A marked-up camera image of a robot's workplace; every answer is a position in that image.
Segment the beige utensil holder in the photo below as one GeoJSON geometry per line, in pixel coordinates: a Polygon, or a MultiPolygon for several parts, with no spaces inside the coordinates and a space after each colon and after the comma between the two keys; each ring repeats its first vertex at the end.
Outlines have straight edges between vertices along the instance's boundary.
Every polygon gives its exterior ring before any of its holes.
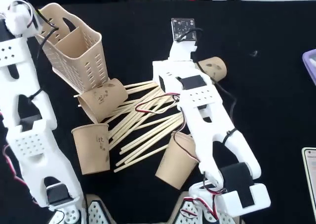
{"type": "Polygon", "coordinates": [[[205,59],[203,61],[199,61],[199,64],[206,72],[207,75],[214,78],[217,82],[226,77],[227,68],[222,59],[219,57],[212,57],[205,59]]]}
{"type": "Polygon", "coordinates": [[[83,175],[110,169],[107,124],[90,124],[71,131],[83,175]]]}
{"type": "Polygon", "coordinates": [[[78,101],[94,123],[107,118],[128,98],[123,84],[116,78],[78,96],[78,101]]]}
{"type": "MultiPolygon", "coordinates": [[[[101,34],[59,4],[48,4],[41,13],[59,28],[43,46],[53,71],[79,94],[105,83],[108,72],[101,34]],[[76,29],[70,32],[64,19],[76,29]]],[[[38,42],[41,43],[51,30],[52,27],[44,23],[42,33],[36,35],[38,42]]]]}
{"type": "MultiPolygon", "coordinates": [[[[196,146],[191,136],[179,132],[176,134],[176,140],[188,152],[196,156],[196,146]]],[[[168,148],[157,169],[156,176],[176,189],[181,189],[196,165],[197,162],[190,158],[186,152],[176,144],[172,133],[168,148]]]]}

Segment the red wire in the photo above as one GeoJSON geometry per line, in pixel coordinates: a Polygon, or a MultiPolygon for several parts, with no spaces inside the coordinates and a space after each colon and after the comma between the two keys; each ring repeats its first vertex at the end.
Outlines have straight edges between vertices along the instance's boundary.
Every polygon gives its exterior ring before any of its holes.
{"type": "Polygon", "coordinates": [[[183,198],[183,200],[184,200],[184,201],[188,201],[188,202],[199,201],[200,203],[203,204],[204,207],[206,207],[206,208],[208,209],[208,211],[210,212],[210,214],[211,214],[213,217],[215,217],[215,215],[214,215],[212,209],[208,206],[208,204],[207,204],[203,199],[201,199],[201,198],[192,198],[192,197],[186,198],[186,197],[185,197],[185,198],[183,198]]]}
{"type": "Polygon", "coordinates": [[[22,180],[20,177],[18,177],[18,176],[16,175],[16,171],[15,171],[15,168],[14,168],[12,162],[11,162],[11,159],[10,159],[10,158],[8,157],[8,155],[5,153],[5,151],[6,151],[6,149],[7,149],[8,147],[9,147],[9,145],[5,145],[5,146],[3,147],[3,149],[2,149],[2,154],[3,154],[3,156],[5,157],[6,162],[7,162],[7,164],[8,164],[9,167],[10,167],[10,170],[11,170],[11,172],[12,172],[12,174],[13,174],[13,178],[14,178],[16,181],[20,182],[21,184],[27,186],[27,184],[25,183],[25,181],[22,180]]]}
{"type": "Polygon", "coordinates": [[[214,217],[216,220],[218,220],[217,212],[216,212],[216,206],[215,206],[215,196],[216,194],[213,194],[213,212],[214,212],[214,217]]]}
{"type": "Polygon", "coordinates": [[[166,94],[163,94],[163,95],[156,96],[155,98],[152,98],[152,99],[150,99],[150,100],[147,100],[147,101],[145,101],[145,102],[142,102],[142,103],[137,104],[137,105],[135,106],[135,111],[137,111],[137,112],[142,112],[142,113],[153,113],[153,111],[138,109],[138,107],[139,107],[139,106],[142,106],[142,105],[144,105],[144,104],[147,104],[148,102],[153,101],[154,99],[157,99],[157,98],[160,98],[160,97],[164,97],[164,96],[167,96],[167,95],[170,95],[170,96],[172,96],[172,95],[177,95],[177,96],[179,96],[180,94],[178,94],[178,93],[166,93],[166,94]]]}
{"type": "Polygon", "coordinates": [[[190,211],[188,211],[188,210],[186,210],[186,209],[181,209],[180,211],[181,211],[181,212],[185,212],[185,213],[187,213],[187,214],[193,216],[193,217],[186,217],[186,218],[193,219],[193,218],[197,217],[197,214],[195,214],[195,213],[193,213],[193,212],[190,212],[190,211]]]}

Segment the white 3d-printed part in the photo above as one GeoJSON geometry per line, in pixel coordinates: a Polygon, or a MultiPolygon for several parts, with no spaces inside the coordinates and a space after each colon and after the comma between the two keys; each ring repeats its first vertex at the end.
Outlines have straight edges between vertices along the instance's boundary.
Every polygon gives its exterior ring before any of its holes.
{"type": "MultiPolygon", "coordinates": [[[[193,205],[192,202],[184,202],[182,207],[180,208],[180,210],[181,209],[185,209],[187,211],[190,211],[190,212],[198,215],[198,210],[196,209],[195,205],[193,205]]],[[[199,216],[196,218],[189,219],[189,218],[183,216],[180,213],[180,210],[179,210],[178,215],[175,219],[175,222],[174,222],[175,224],[201,224],[202,223],[202,220],[200,220],[199,216]]],[[[215,218],[210,214],[210,212],[203,212],[203,214],[204,214],[205,219],[209,223],[216,222],[215,218]]],[[[229,217],[225,214],[222,214],[222,213],[218,213],[217,215],[218,215],[220,224],[235,224],[234,220],[231,217],[229,217]]]]}
{"type": "MultiPolygon", "coordinates": [[[[68,215],[66,214],[67,213],[65,213],[65,218],[62,220],[63,214],[61,212],[56,212],[49,224],[71,224],[71,219],[73,216],[71,216],[71,213],[68,213],[68,215]]],[[[89,207],[89,224],[110,224],[103,213],[99,202],[91,202],[89,207]]]]}
{"type": "MultiPolygon", "coordinates": [[[[18,97],[31,96],[40,89],[32,56],[26,38],[17,38],[0,43],[0,108],[4,114],[3,124],[7,128],[19,124],[18,97]],[[10,75],[8,65],[16,64],[19,78],[10,75]]],[[[39,109],[51,130],[57,128],[57,121],[48,95],[42,91],[32,103],[39,109]]]]}
{"type": "Polygon", "coordinates": [[[65,184],[73,199],[82,197],[81,186],[73,167],[58,148],[46,120],[35,121],[33,129],[26,132],[22,132],[21,125],[12,127],[8,130],[6,139],[19,161],[22,178],[40,207],[48,206],[44,185],[46,177],[55,177],[65,184]]]}

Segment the brown paper cup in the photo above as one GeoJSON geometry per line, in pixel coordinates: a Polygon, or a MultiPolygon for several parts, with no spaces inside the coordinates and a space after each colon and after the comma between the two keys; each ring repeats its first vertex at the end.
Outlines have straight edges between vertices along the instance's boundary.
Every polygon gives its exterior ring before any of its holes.
{"type": "Polygon", "coordinates": [[[90,124],[71,131],[83,175],[110,169],[107,124],[90,124]]]}
{"type": "Polygon", "coordinates": [[[206,72],[207,75],[214,78],[217,82],[226,77],[227,68],[222,59],[219,57],[208,58],[203,61],[199,61],[199,64],[206,72]]]}
{"type": "Polygon", "coordinates": [[[79,95],[78,100],[87,116],[97,124],[118,108],[127,97],[123,84],[114,78],[79,95]]]}
{"type": "MultiPolygon", "coordinates": [[[[176,134],[177,142],[192,155],[196,156],[193,138],[183,133],[176,134]]],[[[156,176],[169,185],[181,189],[197,162],[190,158],[184,150],[179,147],[171,134],[168,148],[160,162],[156,176]]]]}

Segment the black tape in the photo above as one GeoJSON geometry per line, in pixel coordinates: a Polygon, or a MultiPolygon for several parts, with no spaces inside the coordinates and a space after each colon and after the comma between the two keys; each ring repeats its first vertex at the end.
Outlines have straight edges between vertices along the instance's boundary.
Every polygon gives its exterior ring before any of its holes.
{"type": "Polygon", "coordinates": [[[224,188],[227,192],[237,191],[243,208],[254,205],[249,187],[253,179],[245,163],[237,163],[220,169],[224,178],[224,188]]]}

